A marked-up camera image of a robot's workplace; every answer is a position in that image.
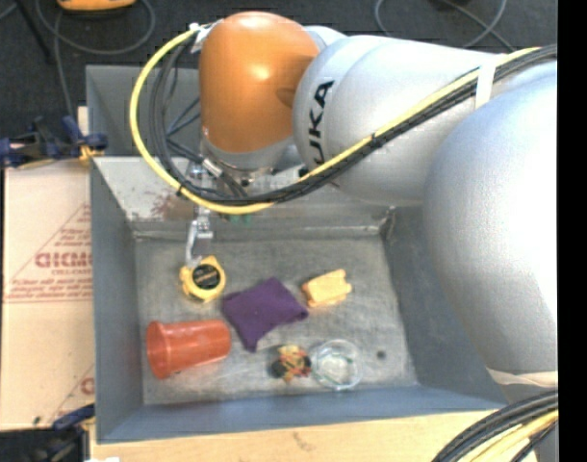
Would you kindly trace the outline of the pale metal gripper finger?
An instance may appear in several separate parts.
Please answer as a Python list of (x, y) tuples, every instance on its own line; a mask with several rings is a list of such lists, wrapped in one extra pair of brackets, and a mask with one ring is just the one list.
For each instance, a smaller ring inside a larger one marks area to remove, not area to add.
[(214, 232), (210, 222), (204, 218), (194, 219), (188, 230), (185, 249), (185, 264), (197, 265), (210, 254)]

